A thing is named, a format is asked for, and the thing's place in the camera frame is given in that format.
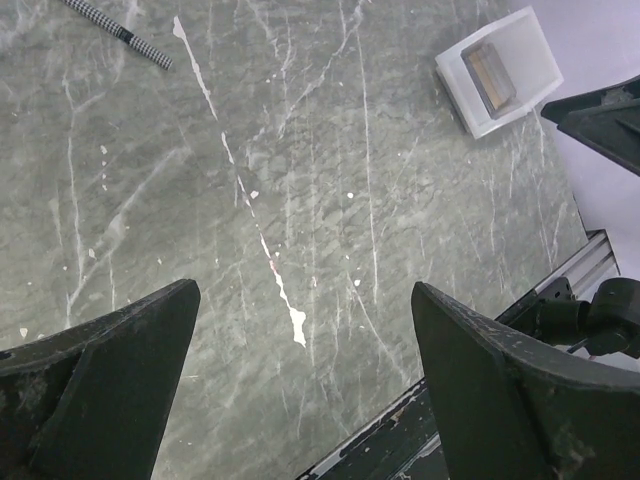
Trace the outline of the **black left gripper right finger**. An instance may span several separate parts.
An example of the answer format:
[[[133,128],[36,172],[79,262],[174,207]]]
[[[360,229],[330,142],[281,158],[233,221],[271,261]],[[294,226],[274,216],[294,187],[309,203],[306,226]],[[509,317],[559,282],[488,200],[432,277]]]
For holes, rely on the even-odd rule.
[[[453,479],[635,479],[639,376],[601,362],[639,354],[639,285],[525,295],[497,319],[417,283],[411,309]]]

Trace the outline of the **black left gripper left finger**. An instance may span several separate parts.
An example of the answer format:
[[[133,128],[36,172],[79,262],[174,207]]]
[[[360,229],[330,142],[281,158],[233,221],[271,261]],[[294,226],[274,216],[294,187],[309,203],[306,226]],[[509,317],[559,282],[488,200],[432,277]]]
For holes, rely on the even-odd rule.
[[[2,351],[2,478],[150,478],[200,299],[178,280]]]

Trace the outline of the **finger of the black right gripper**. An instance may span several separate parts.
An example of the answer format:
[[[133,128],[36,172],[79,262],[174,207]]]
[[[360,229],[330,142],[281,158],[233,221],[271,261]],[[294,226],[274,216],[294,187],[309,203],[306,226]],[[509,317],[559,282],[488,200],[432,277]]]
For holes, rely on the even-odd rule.
[[[639,175],[639,77],[551,101],[541,110],[557,129]]]

